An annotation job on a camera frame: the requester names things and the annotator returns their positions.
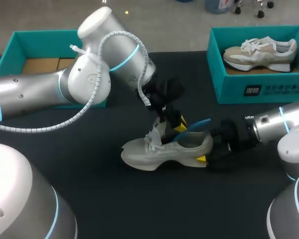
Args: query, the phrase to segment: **shoelace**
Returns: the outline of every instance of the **shoelace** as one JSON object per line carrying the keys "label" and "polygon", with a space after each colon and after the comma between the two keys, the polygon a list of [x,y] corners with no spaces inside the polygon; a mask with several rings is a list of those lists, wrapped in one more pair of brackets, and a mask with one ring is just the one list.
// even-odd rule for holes
{"label": "shoelace", "polygon": [[255,40],[258,39],[254,38],[254,39],[246,40],[243,44],[241,44],[240,47],[241,51],[242,52],[248,51],[249,55],[251,56],[251,53],[254,52],[255,50],[261,50],[261,47],[269,45],[268,43],[259,45],[259,42],[254,43]]}
{"label": "shoelace", "polygon": [[153,126],[152,131],[150,131],[144,138],[145,144],[145,151],[147,152],[153,152],[156,149],[164,149],[165,146],[162,146],[160,134],[157,128]]}

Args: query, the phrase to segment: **cardboard box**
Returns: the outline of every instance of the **cardboard box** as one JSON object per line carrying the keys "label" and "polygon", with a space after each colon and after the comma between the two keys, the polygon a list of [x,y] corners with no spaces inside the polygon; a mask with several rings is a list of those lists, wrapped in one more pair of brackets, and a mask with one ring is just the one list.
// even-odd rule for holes
{"label": "cardboard box", "polygon": [[[298,53],[290,73],[255,69],[239,72],[224,66],[223,52],[246,39],[269,36],[276,41],[294,38]],[[207,60],[218,103],[290,103],[299,101],[299,26],[218,27],[210,32]]]}
{"label": "cardboard box", "polygon": [[[0,76],[47,73],[73,63],[76,52],[70,44],[82,47],[77,30],[16,31],[0,60]],[[105,107],[106,100],[94,107]],[[59,108],[81,108],[82,105]]]}

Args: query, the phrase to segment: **floor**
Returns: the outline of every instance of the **floor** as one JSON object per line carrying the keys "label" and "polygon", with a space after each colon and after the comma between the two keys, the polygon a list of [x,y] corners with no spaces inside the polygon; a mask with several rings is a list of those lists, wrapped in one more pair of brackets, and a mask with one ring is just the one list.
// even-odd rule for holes
{"label": "floor", "polygon": [[75,29],[103,5],[151,52],[206,50],[213,26],[299,24],[299,0],[274,0],[263,19],[256,18],[251,0],[244,1],[240,15],[214,15],[204,0],[0,0],[0,54],[14,30]]}

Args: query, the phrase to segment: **blue bottle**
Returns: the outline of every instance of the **blue bottle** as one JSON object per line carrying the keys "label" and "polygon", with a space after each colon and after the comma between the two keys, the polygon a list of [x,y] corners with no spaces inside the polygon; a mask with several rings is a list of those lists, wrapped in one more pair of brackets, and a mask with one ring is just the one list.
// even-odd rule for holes
{"label": "blue bottle", "polygon": [[205,8],[214,14],[226,13],[234,4],[234,0],[205,0]]}

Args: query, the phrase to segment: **teal shoe box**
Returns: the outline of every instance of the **teal shoe box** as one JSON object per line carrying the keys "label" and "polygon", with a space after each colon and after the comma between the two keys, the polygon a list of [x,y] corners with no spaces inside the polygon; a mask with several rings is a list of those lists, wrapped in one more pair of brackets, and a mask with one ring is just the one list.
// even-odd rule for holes
{"label": "teal shoe box", "polygon": [[[295,39],[298,72],[229,75],[222,60],[224,51],[241,46],[246,39],[269,36],[276,41]],[[207,60],[218,103],[291,103],[299,101],[299,26],[217,27],[210,31]]]}
{"label": "teal shoe box", "polygon": [[[26,59],[75,58],[70,44],[82,47],[77,30],[15,31],[0,60],[0,76],[22,74]],[[94,107],[105,107],[106,100]],[[58,108],[82,108],[82,105]]]}

